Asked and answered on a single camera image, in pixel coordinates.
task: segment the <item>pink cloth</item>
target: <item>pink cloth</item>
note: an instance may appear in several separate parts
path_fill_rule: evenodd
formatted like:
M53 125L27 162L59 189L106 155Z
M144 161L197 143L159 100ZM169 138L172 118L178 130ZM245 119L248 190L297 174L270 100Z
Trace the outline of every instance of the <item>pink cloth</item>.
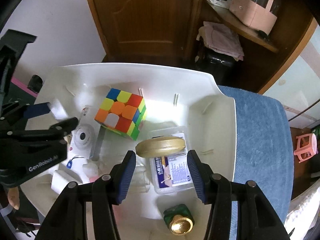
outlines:
M240 45L238 34L220 23L203 22L203 27L199 29L197 40L200 36L204 40L204 45L214 50L234 57L236 60L243 60L243 50Z

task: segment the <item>plastic container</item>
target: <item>plastic container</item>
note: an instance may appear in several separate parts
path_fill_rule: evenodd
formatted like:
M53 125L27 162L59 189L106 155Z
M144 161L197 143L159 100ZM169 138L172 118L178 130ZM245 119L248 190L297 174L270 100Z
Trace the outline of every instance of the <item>plastic container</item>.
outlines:
M229 10L243 24L269 35L281 0L232 0Z
M193 188L192 179L187 167L187 153L191 149L187 128L185 126L160 129L149 132L149 139L159 136L177 136L185 140L186 148L174 155L150 158L150 167L153 186L158 194L167 194ZM182 171L176 172L176 165L182 168Z
M69 116L79 116L83 107L99 106L108 87L143 95L148 115L137 141L104 129L101 147L95 147L94 155L104 164L106 173L123 160L128 150L134 151L140 141L148 139L150 131L185 126L188 129L188 141L201 161L209 164L214 172L233 180L236 159L235 102L219 90L210 74L128 63L56 67L47 76L36 103L48 102L54 97L61 102ZM54 123L56 120L53 115L46 114L30 119L26 129L48 129ZM68 153L67 160L21 185L24 194L44 216L57 197L51 190L55 170L64 170L79 182L89 182L82 171L86 159L77 159L71 169L66 168L73 156ZM135 183L134 179L126 199L121 205L113 207L118 215L116 224L121 239L181 239L170 233L163 220L163 212L178 204L185 204L195 219L188 239L203 239L210 205L202 204L194 188L157 194L153 184L148 184L152 180L149 160L137 156L136 165L141 168L137 169L140 173L137 175L145 179L142 178L140 184ZM91 217L90 212L88 209L88 218ZM92 224L87 223L87 229L92 232Z

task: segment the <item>pink stool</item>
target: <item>pink stool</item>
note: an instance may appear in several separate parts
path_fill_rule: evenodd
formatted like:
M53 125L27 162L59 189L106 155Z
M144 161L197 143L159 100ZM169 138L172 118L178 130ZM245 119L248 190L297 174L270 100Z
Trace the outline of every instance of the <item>pink stool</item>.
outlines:
M316 155L317 152L317 139L314 133L308 133L304 135L297 136L298 145L297 149L294 151L294 155L297 155L299 158L299 163L310 159L313 155Z

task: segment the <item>white tray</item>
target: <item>white tray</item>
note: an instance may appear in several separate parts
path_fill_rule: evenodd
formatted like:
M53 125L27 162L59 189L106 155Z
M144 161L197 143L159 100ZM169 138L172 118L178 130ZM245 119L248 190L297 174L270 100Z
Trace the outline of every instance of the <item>white tray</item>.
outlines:
M148 111L143 130L135 142L106 131L100 160L109 171L122 161L128 150L134 150L138 142L147 139L149 131L186 126L191 147L202 162L208 163L214 172L233 180L236 160L235 101L222 94L210 74L167 66L127 63L56 67L45 80L36 103L57 98L70 116L79 116L84 106L99 106L109 86L135 94L142 91ZM48 129L56 122L50 113L30 119L26 129ZM149 167L148 161L144 159L137 157L137 162ZM89 182L82 173L82 164L86 163L84 159L74 161L72 170L66 169L66 163L64 161L21 185L27 198L44 216L58 197L50 188L54 170L69 171L77 180ZM203 238L210 206L198 200L194 188L157 195L153 185L150 185L147 193L128 193L123 203L114 207L121 239L181 239L169 233L162 218L165 209L180 203L188 206L195 219L194 229L185 238ZM92 234L90 213L90 205L87 205L89 239Z

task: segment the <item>white cloth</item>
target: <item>white cloth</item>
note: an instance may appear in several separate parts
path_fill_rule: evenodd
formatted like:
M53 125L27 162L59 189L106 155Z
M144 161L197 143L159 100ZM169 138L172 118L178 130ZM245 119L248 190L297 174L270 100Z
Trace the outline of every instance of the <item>white cloth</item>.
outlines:
M309 189L290 202L284 222L288 233L293 229L291 240L303 240L308 230L315 225L320 206L320 179Z
M240 45L238 34L220 23L203 22L199 29L197 40L203 38L204 45L215 52L229 55L236 61L243 60L243 50Z

